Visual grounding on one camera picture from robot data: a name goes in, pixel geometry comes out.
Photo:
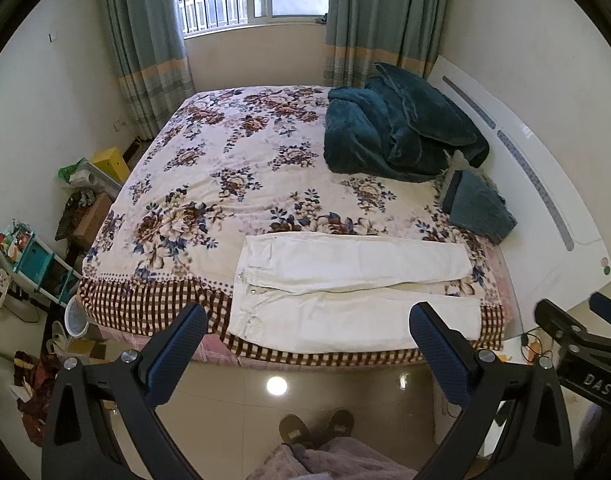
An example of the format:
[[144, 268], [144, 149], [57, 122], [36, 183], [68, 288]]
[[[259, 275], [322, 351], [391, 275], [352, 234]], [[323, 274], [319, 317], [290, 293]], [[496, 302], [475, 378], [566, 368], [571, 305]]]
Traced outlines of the white pants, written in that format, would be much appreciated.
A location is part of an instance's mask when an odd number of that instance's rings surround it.
[[414, 349], [409, 312], [427, 302], [469, 340], [482, 333], [473, 296], [443, 288], [470, 274], [462, 244], [387, 236], [249, 236], [235, 274], [229, 333], [293, 354]]

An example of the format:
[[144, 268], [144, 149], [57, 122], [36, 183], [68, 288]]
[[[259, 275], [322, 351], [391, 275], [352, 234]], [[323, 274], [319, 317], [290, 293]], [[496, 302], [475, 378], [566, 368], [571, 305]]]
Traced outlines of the red clothes pile on floor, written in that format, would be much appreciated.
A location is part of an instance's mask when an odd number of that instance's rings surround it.
[[41, 448], [49, 404], [54, 393], [57, 375], [61, 367], [58, 356], [42, 353], [34, 358], [23, 351], [14, 354], [14, 384], [30, 397], [17, 400], [22, 414], [22, 424], [30, 441]]

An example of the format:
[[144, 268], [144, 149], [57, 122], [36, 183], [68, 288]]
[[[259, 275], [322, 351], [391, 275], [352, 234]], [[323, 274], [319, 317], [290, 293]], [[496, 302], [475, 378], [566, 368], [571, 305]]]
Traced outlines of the white round bin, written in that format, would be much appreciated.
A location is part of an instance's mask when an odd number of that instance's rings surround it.
[[75, 296], [70, 298], [64, 310], [64, 327], [72, 338], [82, 338], [88, 331], [89, 320], [85, 309]]

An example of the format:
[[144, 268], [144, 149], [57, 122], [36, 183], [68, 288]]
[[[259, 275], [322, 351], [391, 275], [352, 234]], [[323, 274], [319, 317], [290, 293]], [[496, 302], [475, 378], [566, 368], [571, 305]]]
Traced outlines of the white bed headboard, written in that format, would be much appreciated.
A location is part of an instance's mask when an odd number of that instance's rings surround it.
[[533, 311], [547, 298], [568, 311], [611, 282], [601, 233], [567, 174], [545, 145], [502, 101], [440, 56], [429, 76], [490, 144], [481, 166], [517, 226], [499, 244], [511, 282], [508, 339], [537, 327]]

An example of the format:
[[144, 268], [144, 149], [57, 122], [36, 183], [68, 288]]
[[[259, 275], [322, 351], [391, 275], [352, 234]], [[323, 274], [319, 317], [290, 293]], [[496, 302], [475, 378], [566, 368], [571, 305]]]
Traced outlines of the pink bed sheet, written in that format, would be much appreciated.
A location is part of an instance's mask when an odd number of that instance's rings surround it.
[[[150, 341], [148, 336], [121, 332], [121, 330], [115, 330], [114, 328], [104, 325], [98, 325], [98, 328], [104, 339], [124, 342], [124, 344], [128, 344], [130, 348], [135, 348], [137, 350], [144, 349], [145, 345]], [[264, 363], [262, 361], [236, 356], [235, 353], [228, 350], [225, 344], [220, 341], [220, 338], [214, 334], [208, 334], [202, 338], [192, 359], [206, 364], [243, 367], [250, 368], [250, 370], [273, 370], [276, 368], [273, 367], [272, 363]]]

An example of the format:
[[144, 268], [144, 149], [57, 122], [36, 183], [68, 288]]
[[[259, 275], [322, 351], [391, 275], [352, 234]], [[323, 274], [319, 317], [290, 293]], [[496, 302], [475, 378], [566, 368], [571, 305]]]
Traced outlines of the teal toy shelf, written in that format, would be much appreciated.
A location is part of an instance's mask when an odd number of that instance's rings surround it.
[[14, 220], [0, 231], [0, 252], [19, 285], [66, 307], [80, 273], [67, 264], [27, 224]]

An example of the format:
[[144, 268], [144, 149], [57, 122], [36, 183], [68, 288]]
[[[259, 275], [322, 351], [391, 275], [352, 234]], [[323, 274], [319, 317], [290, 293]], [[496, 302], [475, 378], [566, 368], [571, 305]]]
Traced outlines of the right black shoe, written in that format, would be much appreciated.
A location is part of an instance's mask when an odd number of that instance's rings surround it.
[[324, 440], [330, 441], [336, 438], [347, 438], [352, 436], [355, 419], [353, 414], [340, 408], [331, 415], [324, 430]]

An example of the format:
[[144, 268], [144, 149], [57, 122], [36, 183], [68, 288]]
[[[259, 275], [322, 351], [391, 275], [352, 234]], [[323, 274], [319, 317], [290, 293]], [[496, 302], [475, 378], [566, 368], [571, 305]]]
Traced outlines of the grey plush trousers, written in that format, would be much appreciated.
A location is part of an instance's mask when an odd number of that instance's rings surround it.
[[397, 463], [363, 442], [334, 438], [319, 448], [278, 445], [248, 479], [414, 479], [415, 469]]

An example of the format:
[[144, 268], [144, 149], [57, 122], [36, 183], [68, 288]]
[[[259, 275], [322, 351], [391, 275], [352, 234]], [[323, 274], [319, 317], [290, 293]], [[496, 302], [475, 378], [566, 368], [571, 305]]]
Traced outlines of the folded dark teal garment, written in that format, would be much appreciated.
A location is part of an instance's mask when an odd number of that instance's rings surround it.
[[456, 170], [440, 200], [450, 224], [498, 245], [511, 234], [517, 220], [505, 200], [487, 182], [469, 170]]

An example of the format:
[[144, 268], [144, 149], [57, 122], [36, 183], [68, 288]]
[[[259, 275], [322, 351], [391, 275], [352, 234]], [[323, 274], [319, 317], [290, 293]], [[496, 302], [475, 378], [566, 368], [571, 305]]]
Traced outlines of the brown cardboard box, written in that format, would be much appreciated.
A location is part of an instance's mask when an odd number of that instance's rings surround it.
[[95, 203], [86, 210], [73, 231], [74, 242], [85, 249], [92, 246], [104, 219], [109, 214], [112, 203], [113, 200], [107, 193], [101, 193], [96, 197]]

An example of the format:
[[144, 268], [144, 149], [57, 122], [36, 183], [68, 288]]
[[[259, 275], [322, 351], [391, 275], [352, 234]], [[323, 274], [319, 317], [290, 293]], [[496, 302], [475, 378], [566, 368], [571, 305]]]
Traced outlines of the yellow box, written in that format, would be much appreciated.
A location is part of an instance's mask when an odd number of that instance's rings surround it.
[[107, 150], [97, 152], [92, 156], [92, 164], [121, 184], [130, 177], [130, 168], [119, 148], [107, 148]]

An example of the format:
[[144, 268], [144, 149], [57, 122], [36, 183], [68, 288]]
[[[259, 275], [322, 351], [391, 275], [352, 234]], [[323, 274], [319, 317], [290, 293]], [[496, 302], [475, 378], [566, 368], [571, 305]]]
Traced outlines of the floral bed blanket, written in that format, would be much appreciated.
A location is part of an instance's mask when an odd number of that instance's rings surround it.
[[323, 156], [327, 94], [324, 87], [275, 86], [187, 99], [137, 163], [84, 260], [78, 301], [89, 318], [150, 338], [197, 302], [208, 334], [275, 370], [418, 363], [412, 349], [293, 354], [228, 330], [247, 236], [393, 236], [465, 246], [473, 268], [443, 290], [479, 299], [482, 333], [473, 344], [501, 348], [509, 292], [496, 249], [450, 225], [431, 182], [331, 172]]

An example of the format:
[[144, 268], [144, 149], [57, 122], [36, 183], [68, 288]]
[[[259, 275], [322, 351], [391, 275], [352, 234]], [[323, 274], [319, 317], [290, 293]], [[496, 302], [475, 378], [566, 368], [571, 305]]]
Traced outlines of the dark teal fleece blanket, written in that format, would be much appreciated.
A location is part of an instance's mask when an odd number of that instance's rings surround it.
[[324, 158], [336, 174], [423, 183], [461, 152], [480, 167], [490, 144], [450, 98], [423, 77], [388, 63], [363, 88], [328, 92]]

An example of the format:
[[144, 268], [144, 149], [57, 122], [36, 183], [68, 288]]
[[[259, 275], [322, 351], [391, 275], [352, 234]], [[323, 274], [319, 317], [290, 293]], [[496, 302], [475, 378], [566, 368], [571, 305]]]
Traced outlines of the right teal curtain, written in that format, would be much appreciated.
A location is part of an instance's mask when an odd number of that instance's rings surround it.
[[327, 87], [362, 87], [376, 62], [426, 77], [438, 57], [447, 0], [329, 0]]

